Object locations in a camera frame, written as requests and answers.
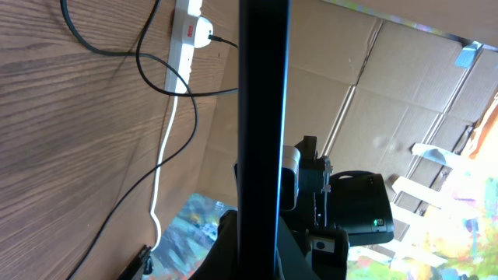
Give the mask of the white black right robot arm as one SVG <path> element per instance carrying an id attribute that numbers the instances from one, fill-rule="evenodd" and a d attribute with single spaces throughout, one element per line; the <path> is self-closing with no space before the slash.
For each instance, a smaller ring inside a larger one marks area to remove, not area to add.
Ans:
<path id="1" fill-rule="evenodd" d="M 334 173 L 317 139 L 285 146 L 275 278 L 344 279 L 352 247 L 388 243 L 394 219 L 379 173 Z"/>

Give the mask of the black Galaxy smartphone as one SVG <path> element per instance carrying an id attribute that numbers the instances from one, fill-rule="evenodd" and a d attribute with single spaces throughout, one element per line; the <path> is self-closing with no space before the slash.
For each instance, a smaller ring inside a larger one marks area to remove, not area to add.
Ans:
<path id="1" fill-rule="evenodd" d="M 290 0 L 239 4 L 239 279 L 273 279 L 279 228 Z"/>

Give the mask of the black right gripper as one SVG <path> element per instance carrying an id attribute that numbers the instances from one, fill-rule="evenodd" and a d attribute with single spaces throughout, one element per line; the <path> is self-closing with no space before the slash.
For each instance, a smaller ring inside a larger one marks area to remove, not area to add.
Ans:
<path id="1" fill-rule="evenodd" d="M 276 231 L 283 219 L 289 230 L 306 232 L 328 228 L 328 189 L 331 164 L 326 156 L 317 154 L 317 138 L 305 135 L 294 146 L 300 151 L 299 193 L 292 211 L 280 210 L 282 154 L 269 143 L 243 140 L 242 163 L 234 165 L 239 200 L 242 202 L 239 230 L 242 233 L 268 226 Z"/>

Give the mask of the white power strip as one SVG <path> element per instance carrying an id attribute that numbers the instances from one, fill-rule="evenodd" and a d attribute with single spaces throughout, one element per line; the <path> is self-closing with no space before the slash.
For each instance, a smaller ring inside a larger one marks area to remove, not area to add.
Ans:
<path id="1" fill-rule="evenodd" d="M 191 64 L 194 57 L 195 27 L 201 15 L 202 0 L 176 0 L 174 21 L 170 38 L 167 63 L 177 71 L 180 78 L 167 70 L 165 90 L 186 93 L 186 86 L 181 79 L 189 82 Z"/>

